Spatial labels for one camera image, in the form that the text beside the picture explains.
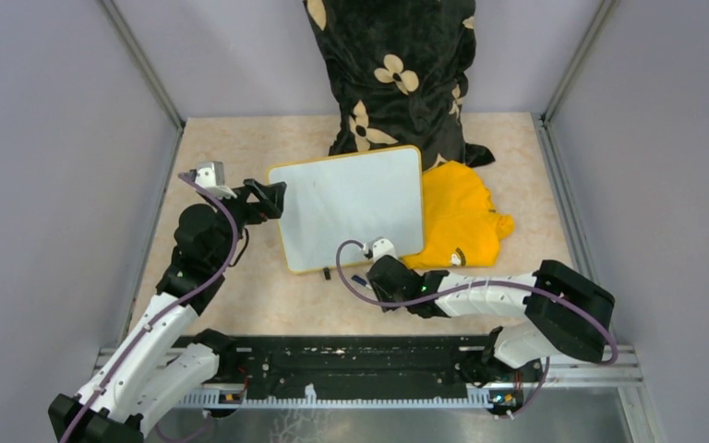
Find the white marker pen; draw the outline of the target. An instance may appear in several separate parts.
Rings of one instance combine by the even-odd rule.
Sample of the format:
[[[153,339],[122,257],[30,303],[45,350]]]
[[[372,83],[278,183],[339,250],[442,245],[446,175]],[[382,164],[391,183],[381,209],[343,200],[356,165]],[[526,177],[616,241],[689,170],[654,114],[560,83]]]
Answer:
[[[359,276],[353,276],[353,277],[351,278],[351,280],[354,281],[354,282],[356,282],[357,284],[359,284],[359,285],[361,285],[361,286],[367,286],[367,281],[364,280],[364,279],[362,279],[362,278],[359,277]]]

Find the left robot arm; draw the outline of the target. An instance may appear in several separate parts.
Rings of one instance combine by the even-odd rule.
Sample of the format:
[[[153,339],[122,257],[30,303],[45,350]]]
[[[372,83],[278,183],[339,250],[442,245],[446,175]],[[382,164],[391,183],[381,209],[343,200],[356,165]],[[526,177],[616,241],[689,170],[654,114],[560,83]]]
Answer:
[[[138,324],[76,394],[52,401],[48,415],[60,442],[142,442],[192,389],[238,373],[233,341],[214,330],[159,364],[219,292],[247,226],[282,217],[287,185],[246,179],[229,189],[180,177],[203,200],[181,212],[170,264]]]

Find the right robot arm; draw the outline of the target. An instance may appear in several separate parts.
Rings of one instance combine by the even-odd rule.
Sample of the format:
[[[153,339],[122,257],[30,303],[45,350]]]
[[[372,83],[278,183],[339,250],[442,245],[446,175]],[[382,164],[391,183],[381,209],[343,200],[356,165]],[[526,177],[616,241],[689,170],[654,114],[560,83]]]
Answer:
[[[600,365],[617,343],[609,330],[615,299],[565,264],[546,259],[534,272],[503,278],[467,275],[449,269],[419,272],[395,257],[381,257],[367,272],[377,305],[404,307],[423,318],[489,316],[513,320],[497,326],[483,350],[465,357],[456,371],[482,387],[510,380],[539,359],[555,355]]]

